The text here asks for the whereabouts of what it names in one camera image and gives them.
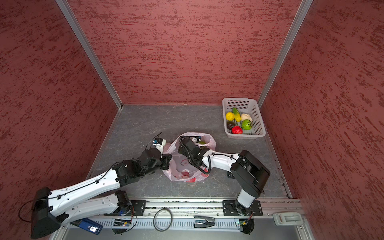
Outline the green spotted custard apple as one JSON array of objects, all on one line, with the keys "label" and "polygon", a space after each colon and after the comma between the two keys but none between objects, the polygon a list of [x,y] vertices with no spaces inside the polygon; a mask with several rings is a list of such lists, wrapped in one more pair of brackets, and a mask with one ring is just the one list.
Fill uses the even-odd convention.
[{"label": "green spotted custard apple", "polygon": [[242,121],[242,129],[245,130],[245,131],[250,131],[253,127],[253,123],[252,121],[246,119],[244,121]]}]

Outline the small circuit board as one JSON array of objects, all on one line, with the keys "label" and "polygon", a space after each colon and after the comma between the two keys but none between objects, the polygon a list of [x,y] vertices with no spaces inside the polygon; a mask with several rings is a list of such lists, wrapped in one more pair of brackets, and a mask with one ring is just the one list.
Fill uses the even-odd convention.
[{"label": "small circuit board", "polygon": [[240,229],[240,232],[243,234],[250,235],[251,232],[254,230],[254,227],[255,227],[255,221],[253,219],[239,221],[239,229]]},{"label": "small circuit board", "polygon": [[132,223],[132,220],[125,220],[125,219],[114,219],[113,227],[130,227]]}]

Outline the black stapler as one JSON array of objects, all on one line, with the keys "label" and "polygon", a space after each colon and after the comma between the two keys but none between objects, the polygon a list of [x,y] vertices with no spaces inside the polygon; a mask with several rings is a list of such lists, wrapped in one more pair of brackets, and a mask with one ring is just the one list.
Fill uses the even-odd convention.
[{"label": "black stapler", "polygon": [[203,229],[215,226],[215,218],[206,216],[194,216],[194,228]]}]

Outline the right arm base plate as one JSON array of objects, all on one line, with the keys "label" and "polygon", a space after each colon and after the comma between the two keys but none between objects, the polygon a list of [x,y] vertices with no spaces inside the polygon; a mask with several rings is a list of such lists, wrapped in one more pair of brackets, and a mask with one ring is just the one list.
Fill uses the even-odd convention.
[{"label": "right arm base plate", "polygon": [[253,201],[249,208],[245,208],[237,201],[222,201],[224,216],[260,217],[263,210],[260,201]]}]

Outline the yellow orange round fruit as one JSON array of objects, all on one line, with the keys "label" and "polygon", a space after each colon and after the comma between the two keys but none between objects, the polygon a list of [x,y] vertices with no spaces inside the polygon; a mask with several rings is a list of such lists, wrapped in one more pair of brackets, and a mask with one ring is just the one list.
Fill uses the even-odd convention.
[{"label": "yellow orange round fruit", "polygon": [[232,112],[226,113],[226,120],[227,121],[233,121],[235,119],[235,114]]}]

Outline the aluminium corner post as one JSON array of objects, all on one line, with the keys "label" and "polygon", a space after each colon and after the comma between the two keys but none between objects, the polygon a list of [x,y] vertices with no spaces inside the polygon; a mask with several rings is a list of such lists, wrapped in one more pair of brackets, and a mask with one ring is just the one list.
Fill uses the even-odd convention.
[{"label": "aluminium corner post", "polygon": [[266,81],[266,84],[261,92],[261,95],[258,99],[258,105],[259,105],[259,108],[262,107],[264,101],[266,100],[267,98],[267,95],[279,73],[279,70],[281,68],[281,66],[283,65],[284,63],[284,60],[300,30],[300,27],[301,25],[303,24],[303,21],[311,7],[313,3],[313,0],[302,0],[301,1],[301,4],[298,8],[298,11],[293,19],[293,22],[290,26],[290,29],[287,33],[287,36],[283,42],[283,45],[279,51],[279,54],[277,56],[277,59],[275,61],[275,64],[270,72],[270,75]]},{"label": "aluminium corner post", "polygon": [[103,84],[105,85],[107,91],[109,92],[110,96],[112,97],[113,101],[115,102],[117,108],[119,111],[122,110],[124,107],[123,102],[121,101],[120,97],[118,96],[118,93],[116,92],[112,82],[110,81],[106,71],[104,70],[100,60],[98,59],[95,51],[93,50],[89,40],[87,39],[84,31],[82,30],[78,20],[75,17],[75,14],[73,13],[68,1],[65,0],[55,0],[58,7],[60,8],[61,12],[63,13],[65,19],[69,23],[72,31],[74,32],[75,36],[77,37],[78,41],[80,42],[81,46],[83,47],[85,53],[87,54],[89,60],[91,61],[94,69],[98,73],[99,77],[101,78]]}]

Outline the grey plastic holder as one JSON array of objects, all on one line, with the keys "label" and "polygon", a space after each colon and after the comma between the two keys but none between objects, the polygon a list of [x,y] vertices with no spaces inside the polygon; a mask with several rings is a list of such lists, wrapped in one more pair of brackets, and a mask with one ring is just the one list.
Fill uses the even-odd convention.
[{"label": "grey plastic holder", "polygon": [[273,214],[277,226],[300,226],[304,224],[302,215],[298,212],[282,212]]}]

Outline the black desk calculator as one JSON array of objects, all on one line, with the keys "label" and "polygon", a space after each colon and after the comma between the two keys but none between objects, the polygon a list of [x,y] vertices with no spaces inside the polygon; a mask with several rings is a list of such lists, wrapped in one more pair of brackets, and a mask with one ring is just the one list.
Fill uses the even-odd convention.
[{"label": "black desk calculator", "polygon": [[229,172],[229,171],[227,171],[227,177],[229,179],[235,179],[235,176],[231,172]]}]

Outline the left small circuit board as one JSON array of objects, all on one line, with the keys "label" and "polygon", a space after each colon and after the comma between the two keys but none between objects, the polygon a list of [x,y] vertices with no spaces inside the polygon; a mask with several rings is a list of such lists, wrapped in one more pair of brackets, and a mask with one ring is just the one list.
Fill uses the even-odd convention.
[{"label": "left small circuit board", "polygon": [[132,220],[125,220],[125,219],[114,219],[113,227],[130,227],[132,223]]}]

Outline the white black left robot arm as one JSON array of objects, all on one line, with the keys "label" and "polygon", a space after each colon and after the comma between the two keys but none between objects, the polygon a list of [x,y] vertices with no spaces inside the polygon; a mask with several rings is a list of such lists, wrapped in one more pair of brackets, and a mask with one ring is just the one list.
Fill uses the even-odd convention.
[{"label": "white black left robot arm", "polygon": [[32,207],[31,238],[46,237],[61,226],[95,215],[134,216],[121,188],[156,170],[168,170],[172,155],[151,148],[137,159],[114,163],[106,172],[59,190],[37,191]]}]

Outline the aluminium corner post left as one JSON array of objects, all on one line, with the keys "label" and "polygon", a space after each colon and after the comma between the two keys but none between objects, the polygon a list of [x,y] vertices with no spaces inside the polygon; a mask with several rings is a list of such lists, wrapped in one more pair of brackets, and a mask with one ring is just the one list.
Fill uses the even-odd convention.
[{"label": "aluminium corner post left", "polygon": [[116,92],[112,82],[110,81],[106,71],[104,70],[100,60],[98,59],[95,51],[93,50],[89,40],[87,39],[84,31],[82,30],[78,20],[75,17],[75,14],[73,13],[68,1],[65,0],[55,0],[58,7],[60,8],[61,12],[63,13],[65,19],[69,23],[72,31],[74,32],[75,36],[77,37],[78,41],[80,42],[81,46],[83,47],[85,53],[87,54],[89,60],[91,61],[94,69],[98,73],[99,77],[101,78],[103,84],[105,85],[107,91],[109,92],[110,96],[112,97],[113,101],[115,102],[117,108],[119,111],[122,110],[124,107],[123,102],[121,101],[120,97],[118,96],[118,93]]}]

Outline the yellow green mango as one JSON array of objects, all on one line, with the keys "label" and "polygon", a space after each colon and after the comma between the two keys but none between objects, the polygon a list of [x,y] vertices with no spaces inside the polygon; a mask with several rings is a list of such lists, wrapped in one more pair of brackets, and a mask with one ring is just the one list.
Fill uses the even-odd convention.
[{"label": "yellow green mango", "polygon": [[237,108],[233,108],[233,114],[236,122],[240,122],[242,120],[241,114]]}]

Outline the pink printed plastic bag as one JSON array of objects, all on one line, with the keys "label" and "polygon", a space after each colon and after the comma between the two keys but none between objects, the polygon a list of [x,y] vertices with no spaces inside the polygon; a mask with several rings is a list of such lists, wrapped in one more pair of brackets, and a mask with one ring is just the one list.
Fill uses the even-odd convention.
[{"label": "pink printed plastic bag", "polygon": [[[210,150],[216,149],[216,141],[213,136],[206,133],[184,133],[181,136],[201,136],[205,145],[199,144],[201,147],[206,146]],[[205,180],[211,171],[210,167],[196,168],[189,164],[187,158],[178,153],[179,140],[178,138],[171,144],[166,144],[165,153],[172,155],[169,170],[164,170],[165,176],[172,182],[187,182],[194,183]]]}]

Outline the aluminium front rail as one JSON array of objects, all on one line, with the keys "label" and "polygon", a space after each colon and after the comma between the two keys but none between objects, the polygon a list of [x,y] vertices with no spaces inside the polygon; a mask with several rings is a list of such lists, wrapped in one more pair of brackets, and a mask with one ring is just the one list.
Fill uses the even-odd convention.
[{"label": "aluminium front rail", "polygon": [[[261,199],[260,203],[263,216],[260,217],[241,217],[224,216],[223,199],[141,199],[147,201],[144,214],[142,216],[112,216],[95,215],[88,219],[103,225],[105,229],[117,231],[124,230],[209,230],[209,231],[239,231],[239,221],[241,220],[273,220],[273,214],[282,212],[298,212],[302,215],[302,206],[299,200],[290,199]],[[194,228],[194,216],[206,216],[215,218],[215,226],[210,228]],[[113,227],[114,219],[132,220],[131,226]],[[62,226],[65,228],[74,227],[71,223]]]}]

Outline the red fruit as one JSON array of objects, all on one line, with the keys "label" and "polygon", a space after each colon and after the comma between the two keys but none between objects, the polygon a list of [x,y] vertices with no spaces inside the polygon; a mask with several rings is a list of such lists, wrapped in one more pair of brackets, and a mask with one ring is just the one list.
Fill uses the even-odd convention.
[{"label": "red fruit", "polygon": [[231,129],[232,133],[233,134],[237,134],[237,135],[242,135],[243,134],[243,129],[239,126],[235,126]]}]

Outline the aluminium corner post right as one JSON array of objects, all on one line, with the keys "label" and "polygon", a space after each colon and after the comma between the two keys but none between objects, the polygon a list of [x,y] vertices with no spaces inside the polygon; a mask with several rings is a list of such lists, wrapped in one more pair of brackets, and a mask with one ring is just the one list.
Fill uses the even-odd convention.
[{"label": "aluminium corner post right", "polygon": [[284,63],[284,60],[300,30],[300,27],[301,25],[303,24],[303,21],[311,7],[313,3],[313,0],[302,0],[301,1],[301,4],[298,8],[298,11],[293,19],[293,22],[290,26],[290,29],[287,33],[287,36],[283,42],[283,45],[279,51],[279,54],[277,56],[277,59],[275,61],[275,64],[270,72],[270,75],[266,81],[266,84],[261,92],[261,95],[258,99],[258,105],[259,105],[259,108],[262,107],[264,101],[266,100],[267,98],[267,95],[279,73],[279,70],[281,68],[281,66],[283,65]]}]

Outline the blue black box device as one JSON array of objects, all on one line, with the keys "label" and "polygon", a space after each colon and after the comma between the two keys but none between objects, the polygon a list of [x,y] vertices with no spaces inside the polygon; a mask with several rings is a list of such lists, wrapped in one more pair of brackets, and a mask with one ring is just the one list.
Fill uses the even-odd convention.
[{"label": "blue black box device", "polygon": [[88,218],[73,221],[71,222],[71,225],[83,229],[94,235],[99,235],[103,229],[103,226],[101,224],[98,224]]}]

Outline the right small circuit board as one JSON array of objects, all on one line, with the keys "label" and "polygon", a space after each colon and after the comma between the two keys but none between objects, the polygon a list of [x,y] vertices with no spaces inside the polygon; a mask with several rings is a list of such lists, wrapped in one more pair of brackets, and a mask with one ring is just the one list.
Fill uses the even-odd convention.
[{"label": "right small circuit board", "polygon": [[240,229],[240,232],[243,234],[250,235],[251,232],[254,230],[254,227],[255,227],[255,221],[253,219],[239,221],[239,229]]}]

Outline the dark brown round fruit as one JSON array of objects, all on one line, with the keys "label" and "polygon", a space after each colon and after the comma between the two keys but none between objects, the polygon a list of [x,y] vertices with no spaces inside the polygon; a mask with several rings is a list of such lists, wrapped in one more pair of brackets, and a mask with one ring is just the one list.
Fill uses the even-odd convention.
[{"label": "dark brown round fruit", "polygon": [[228,130],[232,130],[236,124],[233,121],[227,121],[226,127]]}]

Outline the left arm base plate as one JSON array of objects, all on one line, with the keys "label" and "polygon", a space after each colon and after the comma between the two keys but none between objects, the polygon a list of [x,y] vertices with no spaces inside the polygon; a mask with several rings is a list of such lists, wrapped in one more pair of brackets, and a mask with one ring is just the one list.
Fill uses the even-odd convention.
[{"label": "left arm base plate", "polygon": [[142,216],[146,208],[145,200],[128,200],[118,203],[118,208],[111,213],[112,216]]}]

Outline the pale yellow fruit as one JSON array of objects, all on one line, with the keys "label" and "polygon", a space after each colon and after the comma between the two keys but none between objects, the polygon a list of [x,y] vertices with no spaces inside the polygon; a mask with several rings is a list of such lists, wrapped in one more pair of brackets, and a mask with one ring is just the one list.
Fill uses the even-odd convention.
[{"label": "pale yellow fruit", "polygon": [[250,122],[253,121],[252,117],[249,114],[241,114],[241,121],[246,121],[246,120]]}]

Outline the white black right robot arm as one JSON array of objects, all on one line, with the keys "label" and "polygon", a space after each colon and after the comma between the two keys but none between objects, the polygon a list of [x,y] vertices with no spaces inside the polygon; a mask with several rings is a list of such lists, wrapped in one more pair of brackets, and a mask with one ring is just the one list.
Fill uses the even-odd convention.
[{"label": "white black right robot arm", "polygon": [[249,151],[243,150],[239,154],[219,153],[197,145],[192,139],[192,136],[179,137],[178,153],[205,175],[209,175],[213,168],[230,172],[242,188],[235,200],[235,209],[241,216],[248,215],[254,200],[264,193],[271,175],[268,168]]}]

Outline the white perforated plastic basket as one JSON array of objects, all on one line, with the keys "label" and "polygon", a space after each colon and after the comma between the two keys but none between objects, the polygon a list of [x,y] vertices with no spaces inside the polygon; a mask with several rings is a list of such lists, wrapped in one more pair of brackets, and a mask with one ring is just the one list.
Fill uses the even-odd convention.
[{"label": "white perforated plastic basket", "polygon": [[[253,127],[250,131],[243,130],[242,135],[233,134],[231,130],[228,130],[226,127],[226,113],[233,112],[233,108],[237,108],[240,114],[249,114],[253,121]],[[227,137],[230,139],[244,139],[244,140],[255,140],[257,138],[262,138],[266,135],[266,129],[262,115],[256,100],[247,99],[247,98],[224,98],[222,100],[222,109],[223,109],[223,121],[224,121],[224,130],[227,134]],[[236,122],[233,120],[236,126],[242,128],[242,121]]]}]

